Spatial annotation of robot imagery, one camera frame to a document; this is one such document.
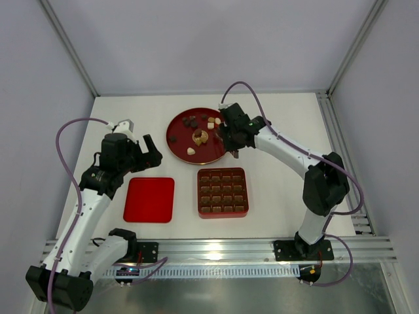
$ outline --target tabletop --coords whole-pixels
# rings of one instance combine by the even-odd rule
[[[301,145],[328,154],[331,145],[314,93],[260,94],[261,103],[272,125]],[[113,201],[104,212],[94,231],[94,237],[104,237],[113,228],[131,230],[145,239],[199,239],[199,238],[255,238],[293,237],[300,228],[306,206],[302,201],[303,181],[279,160],[253,148],[240,151],[234,159],[226,154],[215,163],[196,166],[176,158],[166,143],[167,127],[177,114],[194,107],[217,109],[221,95],[187,96],[124,96],[98,97],[91,117],[117,123],[129,118],[134,123],[134,134],[145,150],[142,135],[150,134],[163,160],[159,167],[140,173],[129,173]],[[227,103],[237,102],[253,118],[260,115],[251,94],[231,94]],[[101,140],[109,130],[103,124],[89,122],[75,168],[75,178],[100,151]],[[202,219],[198,215],[196,174],[199,169],[211,167],[242,167],[246,173],[249,212],[243,218]],[[169,223],[133,223],[123,219],[128,183],[134,177],[171,177],[175,181],[173,217]],[[77,200],[73,187],[69,189],[57,237],[60,236]],[[337,211],[348,211],[342,202]],[[354,236],[350,216],[334,217],[328,234]]]

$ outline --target white arm segment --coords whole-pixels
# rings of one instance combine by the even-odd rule
[[[87,262],[82,265],[81,271],[89,271],[91,273],[90,280],[95,285],[106,270],[126,255],[127,250],[128,241],[123,237],[109,235],[100,247],[89,256]]]
[[[305,151],[321,156],[320,153],[314,152],[309,148],[303,147],[294,140],[279,132],[276,128],[272,127],[276,133],[286,138],[288,141],[304,149]],[[267,152],[278,160],[282,161],[285,165],[294,170],[304,180],[304,175],[308,171],[309,166],[318,164],[318,161],[301,154],[299,151],[285,144],[269,130],[267,126],[259,131],[255,136],[255,146],[257,149]],[[323,236],[322,230],[326,223],[327,217],[318,216],[311,212],[309,209],[306,211],[304,221],[299,230],[300,237],[307,242],[307,244],[315,244]]]
[[[63,254],[61,255],[61,260],[58,263],[56,270],[58,273],[62,270],[68,270],[68,275],[75,277],[78,277],[80,274],[82,259],[84,258],[87,245],[90,239],[92,238],[92,234],[96,227],[96,224],[98,223],[103,212],[111,203],[111,199],[108,196],[106,196],[105,194],[98,195],[98,192],[93,190],[85,189],[81,192],[81,196],[81,215],[76,223],[73,232],[70,235],[70,238],[68,239],[68,242],[65,244]],[[54,258],[57,255],[58,248],[60,247],[64,236],[67,234],[68,229],[70,228],[71,223],[74,220],[76,212],[77,202],[59,240],[57,241],[56,246],[43,262],[44,264],[46,264],[46,268],[48,270],[52,269],[52,265],[54,263]],[[125,254],[126,252],[120,255],[119,258],[123,257]]]

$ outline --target round red tray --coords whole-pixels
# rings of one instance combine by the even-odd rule
[[[202,119],[203,114],[207,116],[206,119]],[[186,127],[182,121],[184,117],[189,118],[190,116],[195,116],[195,120],[198,122],[198,128],[208,133],[207,143],[201,144],[199,147],[196,146],[192,139],[194,129],[190,126]],[[209,117],[220,118],[223,121],[219,111],[210,108],[193,108],[178,114],[170,122],[166,132],[166,141],[171,152],[180,160],[190,164],[204,165],[215,162],[224,156],[224,145],[215,136],[215,128],[213,130],[208,129]],[[175,142],[170,141],[170,137],[172,136],[176,138]],[[187,154],[189,147],[195,150],[194,155]]]

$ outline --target red plate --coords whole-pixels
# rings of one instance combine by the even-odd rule
[[[207,116],[207,119],[202,119],[203,114]],[[182,121],[184,117],[189,118],[190,116],[195,116],[195,120],[198,122],[198,128],[208,133],[208,142],[201,144],[199,147],[192,140],[194,129],[190,126],[186,127]],[[209,117],[220,118],[223,121],[219,111],[210,108],[193,108],[177,115],[170,122],[166,132],[166,141],[169,149],[176,157],[190,164],[204,165],[215,162],[224,156],[224,145],[215,136],[215,128],[213,130],[208,129],[207,123]],[[176,142],[170,141],[170,137],[172,136],[176,137]],[[194,155],[187,154],[189,147],[195,150]]]
[[[167,223],[172,219],[175,181],[172,178],[133,178],[126,194],[126,222]]]

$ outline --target gray floor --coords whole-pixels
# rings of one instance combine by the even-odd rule
[[[347,266],[322,270],[321,282],[327,282],[341,277]],[[150,281],[109,290],[111,285],[99,282],[95,293],[108,291],[93,296],[81,313],[395,313],[378,264],[356,264],[349,279],[330,288],[300,285],[295,278]]]

